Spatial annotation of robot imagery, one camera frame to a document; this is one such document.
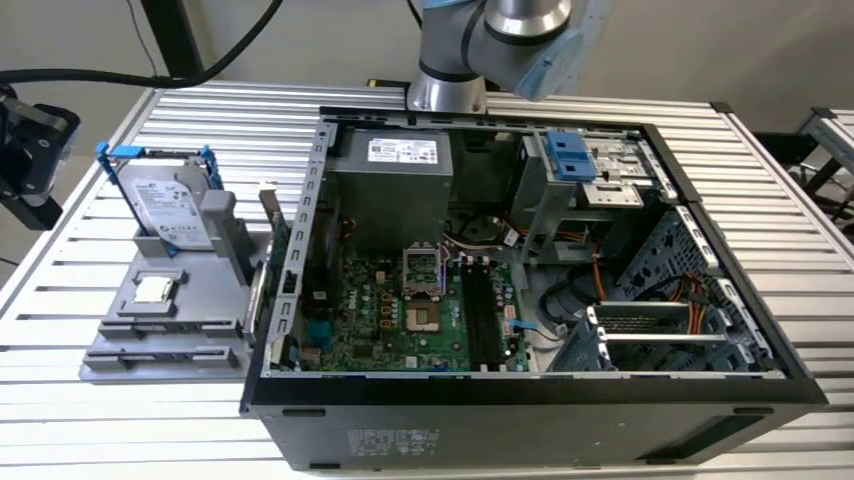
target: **motherboard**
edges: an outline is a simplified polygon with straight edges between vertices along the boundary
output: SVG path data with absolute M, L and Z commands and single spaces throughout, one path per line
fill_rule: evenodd
M 305 370 L 529 370 L 508 264 L 446 258 L 437 271 L 429 253 L 345 257 L 334 320 L 309 322 Z

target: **aluminum extrusion table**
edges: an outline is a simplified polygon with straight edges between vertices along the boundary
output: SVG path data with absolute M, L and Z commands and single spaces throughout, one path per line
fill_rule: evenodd
M 147 91 L 111 143 L 210 144 L 239 198 L 237 213 L 251 229 L 265 229 L 257 184 L 278 183 L 293 214 L 321 105 L 397 109 L 403 93 L 221 82 Z M 660 127 L 830 407 L 698 467 L 341 474 L 853 478 L 854 252 L 738 118 L 704 103 L 554 97 L 533 104 L 491 94 L 489 106 L 498 115 Z M 261 422 L 239 418 L 242 384 L 93 386 L 78 381 L 83 351 L 134 258 L 135 223 L 95 167 L 66 208 L 60 225 L 40 237 L 0 292 L 0 467 L 8 467 L 0 477 L 310 476 L 291 472 Z

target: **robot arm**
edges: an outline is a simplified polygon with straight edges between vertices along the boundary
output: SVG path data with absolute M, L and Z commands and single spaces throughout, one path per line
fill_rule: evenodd
M 31 230 L 50 230 L 63 213 L 51 198 L 81 125 L 74 112 L 28 105 L 0 85 L 0 203 Z
M 482 113 L 483 78 L 529 100 L 564 82 L 582 35 L 570 0 L 426 0 L 413 110 Z

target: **case label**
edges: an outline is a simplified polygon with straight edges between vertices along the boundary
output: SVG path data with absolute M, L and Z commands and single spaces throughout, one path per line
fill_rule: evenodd
M 435 429 L 351 429 L 350 451 L 358 457 L 433 456 L 439 445 Z
M 438 164 L 435 140 L 375 138 L 369 144 L 369 162 Z

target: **power supply label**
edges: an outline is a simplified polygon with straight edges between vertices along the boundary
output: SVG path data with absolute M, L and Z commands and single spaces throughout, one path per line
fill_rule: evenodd
M 438 164 L 434 140 L 375 138 L 369 144 L 369 162 Z
M 134 182 L 143 217 L 163 240 L 178 248 L 211 248 L 211 239 L 193 192 L 179 182 L 141 179 Z

